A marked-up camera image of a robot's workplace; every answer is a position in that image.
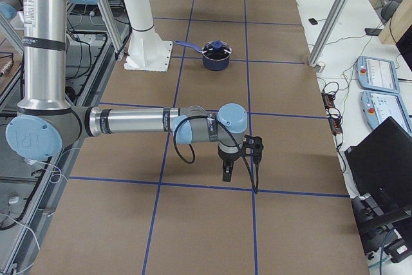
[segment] white desk surface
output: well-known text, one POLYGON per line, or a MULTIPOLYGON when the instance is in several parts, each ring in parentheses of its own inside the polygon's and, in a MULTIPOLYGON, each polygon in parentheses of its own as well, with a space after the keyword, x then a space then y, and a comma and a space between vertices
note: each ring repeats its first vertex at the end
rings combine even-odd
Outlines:
MULTIPOLYGON (((324 21, 319 21, 318 25, 311 25, 309 18, 317 20, 326 19, 334 0, 296 0, 304 33, 309 49, 312 50, 317 37, 323 27, 324 21)), ((333 32, 328 39, 328 42, 334 42, 340 38, 346 37, 361 37, 356 39, 340 40, 337 43, 329 44, 322 52, 319 61, 323 61, 326 67, 322 73, 318 73, 319 88, 322 89, 324 83, 335 81, 339 83, 339 88, 347 86, 346 81, 341 77, 344 70, 351 68, 357 58, 361 55, 389 59, 395 62, 399 68, 397 69, 398 78, 412 79, 412 72, 407 66, 405 60, 399 55, 399 51, 395 45, 382 44, 378 37, 364 36, 365 28, 383 28, 378 15, 370 5, 368 0, 348 0, 346 6, 336 24, 333 32)), ((369 133, 371 128, 366 122, 366 117, 362 111, 361 93, 362 89, 359 86, 355 72, 352 76, 349 92, 338 91, 335 99, 335 105, 341 112, 344 111, 343 117, 343 145, 342 151, 350 146, 356 146, 369 133)), ((330 85, 326 90, 335 90, 335 85, 330 85)), ((412 115, 412 83, 400 82, 401 96, 410 115, 412 115)), ((338 142, 341 141, 341 136, 337 137, 338 142)), ((357 192, 353 179, 349 172, 344 174, 346 187, 351 197, 354 197, 357 192)), ((375 259, 368 262, 369 265, 379 261, 379 255, 375 255, 375 259)), ((371 275, 378 275, 379 268, 370 269, 371 275)), ((404 260, 402 263, 394 264, 390 262, 384 263, 383 275, 410 275, 412 274, 412 257, 404 260)))

